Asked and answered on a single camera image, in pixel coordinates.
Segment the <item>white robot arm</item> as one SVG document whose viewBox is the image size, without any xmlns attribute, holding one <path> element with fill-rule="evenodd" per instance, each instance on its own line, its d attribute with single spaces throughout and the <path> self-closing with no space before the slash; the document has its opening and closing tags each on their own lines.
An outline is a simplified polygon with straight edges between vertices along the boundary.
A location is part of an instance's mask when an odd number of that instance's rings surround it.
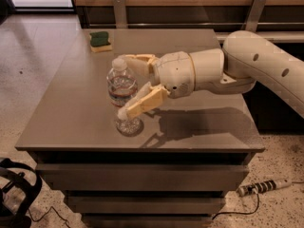
<svg viewBox="0 0 304 228">
<path fill-rule="evenodd" d="M 304 117 L 304 62 L 246 30 L 229 34 L 221 48 L 187 53 L 121 55 L 115 69 L 131 69 L 149 79 L 122 108 L 118 118 L 132 120 L 168 99 L 194 91 L 237 94 L 261 83 Z"/>
</svg>

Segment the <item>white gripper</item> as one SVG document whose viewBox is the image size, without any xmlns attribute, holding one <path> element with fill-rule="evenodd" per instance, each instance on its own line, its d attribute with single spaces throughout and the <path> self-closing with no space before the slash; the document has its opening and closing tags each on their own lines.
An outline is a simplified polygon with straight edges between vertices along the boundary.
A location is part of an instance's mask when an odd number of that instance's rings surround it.
<svg viewBox="0 0 304 228">
<path fill-rule="evenodd" d="M 174 52 L 158 58 L 154 54 L 123 54 L 119 56 L 128 68 L 145 78 L 150 78 L 122 108 L 117 116 L 120 120 L 132 120 L 148 112 L 168 98 L 185 97 L 194 91 L 194 68 L 190 55 Z"/>
</svg>

